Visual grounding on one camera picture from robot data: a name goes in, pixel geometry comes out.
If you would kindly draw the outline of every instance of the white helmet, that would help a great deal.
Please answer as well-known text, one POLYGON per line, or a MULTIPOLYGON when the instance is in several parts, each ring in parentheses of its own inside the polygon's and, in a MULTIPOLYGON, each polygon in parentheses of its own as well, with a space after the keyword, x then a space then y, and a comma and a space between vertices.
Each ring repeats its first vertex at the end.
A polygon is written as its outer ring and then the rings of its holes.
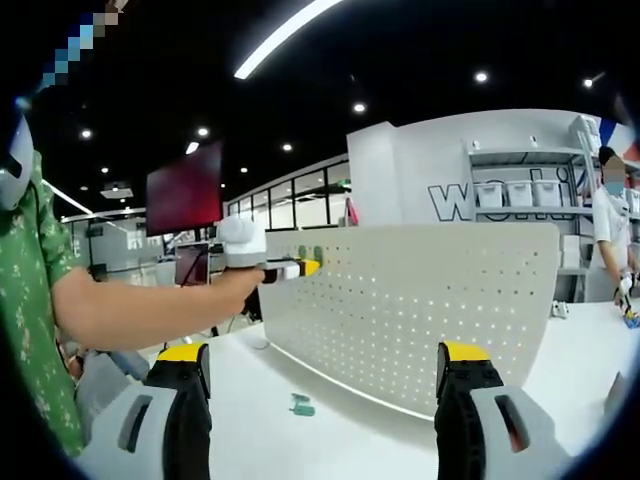
POLYGON ((33 173, 33 140, 24 115, 20 115, 9 152, 0 157, 0 211, 15 210, 33 173))

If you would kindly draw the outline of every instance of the green floral shirt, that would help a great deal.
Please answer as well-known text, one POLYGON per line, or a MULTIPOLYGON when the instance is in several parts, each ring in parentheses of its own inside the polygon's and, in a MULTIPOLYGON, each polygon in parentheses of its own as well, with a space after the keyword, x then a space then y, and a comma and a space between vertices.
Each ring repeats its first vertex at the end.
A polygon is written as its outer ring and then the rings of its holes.
POLYGON ((73 380, 54 341, 50 289, 76 265, 69 232, 53 216, 38 152, 34 160, 34 185, 14 212, 0 212, 0 319, 38 410, 75 456, 83 438, 73 380))

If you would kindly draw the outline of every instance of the face mask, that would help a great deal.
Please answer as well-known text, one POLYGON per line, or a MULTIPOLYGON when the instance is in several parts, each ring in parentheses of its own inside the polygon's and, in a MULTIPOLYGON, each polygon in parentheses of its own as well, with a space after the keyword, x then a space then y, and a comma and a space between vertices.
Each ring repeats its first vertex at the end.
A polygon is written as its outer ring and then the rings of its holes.
POLYGON ((605 182, 604 188, 607 189, 609 195, 618 197, 622 195, 622 192, 624 191, 624 182, 605 182))

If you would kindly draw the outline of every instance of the person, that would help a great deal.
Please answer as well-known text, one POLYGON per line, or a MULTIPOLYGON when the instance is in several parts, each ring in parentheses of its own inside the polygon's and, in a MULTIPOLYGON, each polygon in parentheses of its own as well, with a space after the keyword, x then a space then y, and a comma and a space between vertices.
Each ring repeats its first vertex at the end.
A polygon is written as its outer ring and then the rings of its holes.
POLYGON ((624 198, 625 165, 610 147, 599 152, 602 185, 593 195, 593 257, 585 280, 585 302, 614 299, 616 289, 628 293, 638 273, 631 250, 629 205, 624 198))
POLYGON ((0 158, 0 319, 37 409, 76 456, 82 430, 54 327, 95 350, 161 344, 240 313, 264 273, 227 271, 211 285, 183 289, 95 282, 54 216, 26 119, 16 112, 13 122, 10 151, 0 158))

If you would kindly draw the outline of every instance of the glass window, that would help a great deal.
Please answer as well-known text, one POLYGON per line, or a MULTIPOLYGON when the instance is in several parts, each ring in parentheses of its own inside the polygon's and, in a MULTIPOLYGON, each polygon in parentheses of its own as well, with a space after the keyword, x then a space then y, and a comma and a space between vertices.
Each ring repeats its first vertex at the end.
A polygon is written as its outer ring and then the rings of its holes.
POLYGON ((293 228, 291 182, 271 189, 271 228, 293 228))
POLYGON ((251 211, 251 197, 240 200, 240 216, 253 218, 253 212, 251 211))
POLYGON ((331 225, 340 225, 346 212, 347 198, 351 194, 349 163, 340 163, 327 169, 329 179, 329 214, 331 225))
POLYGON ((296 224, 298 227, 327 225, 324 171, 310 173, 294 180, 296 187, 296 224))
POLYGON ((266 190, 253 196, 253 220, 265 230, 271 228, 269 226, 269 196, 266 190))

